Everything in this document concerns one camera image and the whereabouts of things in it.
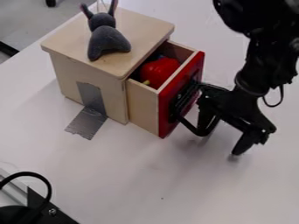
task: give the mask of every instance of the plush bunny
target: plush bunny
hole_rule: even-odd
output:
[[[88,18],[88,25],[92,32],[89,40],[87,56],[91,61],[99,59],[105,53],[131,51],[131,44],[115,29],[115,10],[118,0],[112,0],[108,13],[93,14],[85,4],[81,10]]]

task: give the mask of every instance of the wooden box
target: wooden box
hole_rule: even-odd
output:
[[[61,93],[83,104],[78,83],[101,90],[106,114],[119,123],[128,121],[166,137],[176,126],[168,123],[168,104],[191,75],[201,78],[205,55],[168,41],[174,25],[129,10],[117,9],[117,29],[129,40],[132,51],[110,53],[95,62],[87,58],[91,32],[79,15],[42,43],[49,52]],[[145,86],[130,75],[152,54],[177,58],[181,67],[158,89]]]

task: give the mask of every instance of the gray floor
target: gray floor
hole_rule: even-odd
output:
[[[56,8],[48,8],[45,0],[0,0],[0,40],[23,50],[77,14],[82,2],[95,0],[58,1]],[[0,53],[0,64],[7,59]]]

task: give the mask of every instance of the table surface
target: table surface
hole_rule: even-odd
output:
[[[208,2],[123,0],[122,6],[176,24],[173,40],[207,52],[205,80],[232,87],[247,41]],[[64,131],[82,106],[59,92],[42,40],[0,66],[2,168],[45,175],[52,202],[85,224],[298,222],[299,80],[286,88],[279,108],[261,104],[279,129],[235,163],[227,156],[240,133],[224,123],[209,139],[179,125],[162,140],[108,119],[87,141]],[[187,117],[195,122],[197,113],[193,108]],[[45,190],[38,181],[26,183]]]
[[[87,57],[91,32],[84,15],[47,38],[42,46],[50,53],[94,67],[116,79],[125,79],[134,72],[174,31],[174,24],[119,8],[115,13],[117,30],[130,42],[131,52],[103,55],[95,62]]]

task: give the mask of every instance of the silver tape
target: silver tape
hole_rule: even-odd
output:
[[[107,120],[101,90],[87,83],[77,82],[77,86],[85,108],[73,119],[65,131],[92,140]]]

